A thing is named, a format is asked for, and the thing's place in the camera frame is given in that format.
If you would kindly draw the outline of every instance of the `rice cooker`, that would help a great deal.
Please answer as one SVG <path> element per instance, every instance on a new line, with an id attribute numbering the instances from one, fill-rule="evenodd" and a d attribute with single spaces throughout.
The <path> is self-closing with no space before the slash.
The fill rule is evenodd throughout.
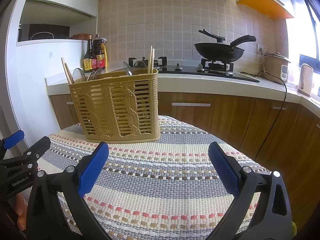
<path id="1" fill-rule="evenodd" d="M 285 56 L 282 56 L 279 52 L 276 53 L 267 53 L 264 55 L 265 63 L 264 71 L 270 73 L 271 75 L 280 78 L 284 83 L 288 82 L 288 64 L 290 63 L 289 59 Z M 270 81 L 283 84 L 281 80 L 274 78 L 268 74 L 264 74 L 264 77 Z"/>

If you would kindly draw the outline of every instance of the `electric kettle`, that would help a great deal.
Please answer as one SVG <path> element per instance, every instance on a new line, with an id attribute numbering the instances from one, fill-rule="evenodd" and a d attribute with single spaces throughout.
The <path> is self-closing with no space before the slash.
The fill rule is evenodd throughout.
<path id="1" fill-rule="evenodd" d="M 313 68 L 308 64 L 303 63 L 300 71 L 298 91 L 310 97 L 312 85 L 313 85 Z"/>

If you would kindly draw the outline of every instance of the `bottle label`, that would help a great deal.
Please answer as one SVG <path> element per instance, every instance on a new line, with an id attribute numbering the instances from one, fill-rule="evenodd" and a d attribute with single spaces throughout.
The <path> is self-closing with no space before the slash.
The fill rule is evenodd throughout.
<path id="1" fill-rule="evenodd" d="M 97 60 L 96 59 L 91 59 L 91 67 L 92 67 L 92 69 L 97 68 Z"/>
<path id="2" fill-rule="evenodd" d="M 105 62 L 105 57 L 104 54 L 97 55 L 97 67 L 105 67 L 106 62 Z"/>
<path id="3" fill-rule="evenodd" d="M 90 69 L 92 69 L 92 60 L 91 59 L 89 59 L 89 58 L 85 58 L 84 60 L 83 60 L 83 62 L 84 62 L 84 70 L 90 70 Z"/>

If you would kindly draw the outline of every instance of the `blue gripper pad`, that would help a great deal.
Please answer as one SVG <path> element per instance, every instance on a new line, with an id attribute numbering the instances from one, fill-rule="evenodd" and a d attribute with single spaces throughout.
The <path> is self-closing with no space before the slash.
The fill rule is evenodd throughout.
<path id="1" fill-rule="evenodd" d="M 22 141 L 23 139 L 24 132 L 19 130 L 5 139 L 3 147 L 4 149 L 11 149 L 13 146 L 15 146 L 18 142 Z"/>
<path id="2" fill-rule="evenodd" d="M 92 190 L 103 165 L 106 163 L 109 156 L 108 144 L 105 142 L 99 143 L 92 155 L 90 162 L 79 176 L 78 193 L 81 198 Z"/>
<path id="3" fill-rule="evenodd" d="M 226 191 L 236 197 L 239 193 L 239 178 L 228 163 L 226 154 L 216 142 L 210 144 L 208 154 Z"/>

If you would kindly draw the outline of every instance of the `sauce bottle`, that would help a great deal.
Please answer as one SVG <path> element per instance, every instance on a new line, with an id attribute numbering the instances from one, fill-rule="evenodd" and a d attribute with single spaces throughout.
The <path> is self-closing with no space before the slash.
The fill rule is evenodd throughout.
<path id="1" fill-rule="evenodd" d="M 95 55 L 92 47 L 92 35 L 89 36 L 87 52 L 84 55 L 84 72 L 92 72 L 92 70 L 97 69 L 97 56 Z"/>
<path id="2" fill-rule="evenodd" d="M 104 48 L 104 40 L 100 37 L 99 34 L 96 34 L 96 38 L 93 41 L 93 49 L 95 55 L 97 56 L 97 68 L 106 68 L 106 55 L 104 53 Z"/>

